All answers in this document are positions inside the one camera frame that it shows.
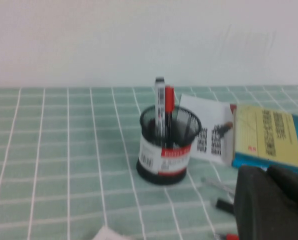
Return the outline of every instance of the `mesh pen cup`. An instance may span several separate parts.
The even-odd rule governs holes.
[[[140,116],[141,138],[136,169],[139,175],[157,185],[180,182],[187,173],[190,150],[201,131],[199,118],[191,111],[175,106],[169,124],[169,134],[156,134],[155,106]]]

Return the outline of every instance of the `marker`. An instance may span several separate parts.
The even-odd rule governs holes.
[[[215,240],[239,240],[238,235],[236,234],[219,234],[219,233],[215,233],[213,235]]]
[[[155,79],[154,91],[155,91],[155,131],[157,137],[165,137],[165,80],[163,77],[157,77]]]
[[[228,214],[235,215],[235,208],[231,202],[218,198],[217,202],[215,203],[215,207]]]
[[[171,86],[165,87],[165,135],[167,140],[167,148],[173,147],[171,137],[171,125],[173,122],[173,111],[175,109],[175,90]]]

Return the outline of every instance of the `label on pen holder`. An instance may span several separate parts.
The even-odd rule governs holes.
[[[149,172],[174,176],[183,172],[189,163],[191,145],[181,148],[162,148],[140,138],[139,161]]]

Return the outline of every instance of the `white wall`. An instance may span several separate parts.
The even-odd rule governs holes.
[[[298,83],[298,0],[0,0],[0,86]]]

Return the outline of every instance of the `table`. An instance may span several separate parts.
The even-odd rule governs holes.
[[[298,86],[176,87],[217,101],[298,114]],[[140,112],[152,87],[0,88],[0,240],[90,240],[108,225],[139,240],[211,240],[237,232],[213,207],[237,170],[191,159],[186,178],[159,187],[136,171]]]

